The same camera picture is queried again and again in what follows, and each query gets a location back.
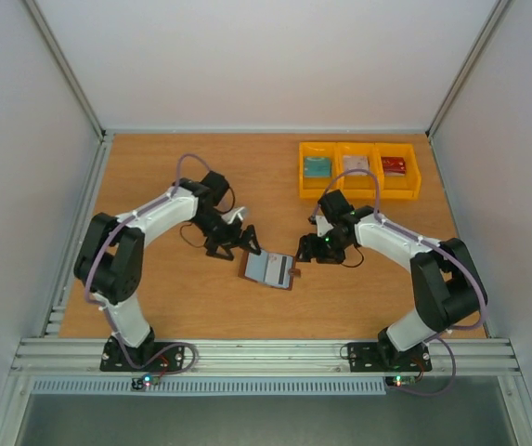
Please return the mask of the brown leather card holder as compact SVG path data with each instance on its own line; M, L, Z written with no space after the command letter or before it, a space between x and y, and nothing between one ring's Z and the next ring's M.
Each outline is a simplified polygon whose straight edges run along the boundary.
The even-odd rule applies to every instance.
M244 252L238 272L243 280L284 291L291 291L294 280L301 275L293 256L266 250L260 255Z

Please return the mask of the white card with stripe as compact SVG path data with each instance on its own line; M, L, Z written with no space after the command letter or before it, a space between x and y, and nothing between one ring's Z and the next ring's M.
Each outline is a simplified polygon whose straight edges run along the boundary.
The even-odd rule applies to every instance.
M290 270L294 264L292 256L269 253L266 278L264 283L268 286L279 289L291 288Z

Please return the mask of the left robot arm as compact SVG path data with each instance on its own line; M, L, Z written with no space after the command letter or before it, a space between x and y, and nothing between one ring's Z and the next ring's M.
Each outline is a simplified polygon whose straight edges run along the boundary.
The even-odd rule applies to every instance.
M235 248L260 254L254 226L243 224L245 208L218 208L229 189L225 177L211 171L200 181L179 179L166 193L133 211L118 216L99 213L91 219L73 274L84 285L85 301L99 307L111 328L101 371L180 374L188 369L187 353L198 358L197 348L189 343L156 340L137 289L145 249L182 223L201 231L210 257L231 261Z

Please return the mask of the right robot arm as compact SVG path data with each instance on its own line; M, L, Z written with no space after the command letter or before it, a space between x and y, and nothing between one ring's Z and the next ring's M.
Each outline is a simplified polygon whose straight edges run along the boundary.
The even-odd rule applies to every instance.
M339 190L318 200L309 218L317 227L299 241L301 262L342 265L348 247L366 248L410 274L414 308L378 334L373 357L384 372L422 359L423 343L474 313L484 323L487 294L466 244L425 238L406 230L371 206L355 208Z

